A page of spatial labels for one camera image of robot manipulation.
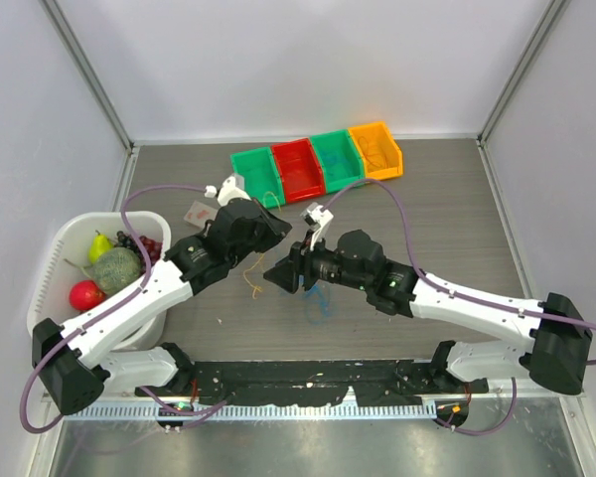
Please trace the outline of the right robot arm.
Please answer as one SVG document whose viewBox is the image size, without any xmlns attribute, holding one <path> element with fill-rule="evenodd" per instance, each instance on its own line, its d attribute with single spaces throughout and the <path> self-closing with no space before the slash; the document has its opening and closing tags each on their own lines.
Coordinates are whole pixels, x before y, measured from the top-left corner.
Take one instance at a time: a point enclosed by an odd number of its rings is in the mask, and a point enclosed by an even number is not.
<svg viewBox="0 0 596 477">
<path fill-rule="evenodd" d="M 592 333 L 564 295 L 538 301 L 459 286 L 387 258 L 362 230 L 343 234 L 335 249 L 295 242 L 263 277 L 289 293 L 319 280 L 339 284 L 364 292 L 368 304 L 386 315 L 444 321 L 492 336 L 486 343 L 438 346 L 428 378 L 439 392 L 509 378 L 530 378 L 568 396 L 583 389 Z"/>
</svg>

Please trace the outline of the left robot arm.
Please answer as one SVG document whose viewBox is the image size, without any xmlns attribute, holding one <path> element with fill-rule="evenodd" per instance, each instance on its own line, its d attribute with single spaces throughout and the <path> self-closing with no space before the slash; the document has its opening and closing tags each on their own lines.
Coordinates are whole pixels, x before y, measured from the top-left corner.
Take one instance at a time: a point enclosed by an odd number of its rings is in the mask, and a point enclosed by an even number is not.
<svg viewBox="0 0 596 477">
<path fill-rule="evenodd" d="M 114 348 L 156 315 L 227 278 L 250 254 L 276 247 L 291 230 L 257 200 L 232 199 L 202 232 L 179 239 L 146 275 L 90 312 L 36 324 L 32 364 L 60 414 L 87 408 L 113 383 L 183 395 L 192 373 L 179 352 L 157 347 L 116 354 Z"/>
</svg>

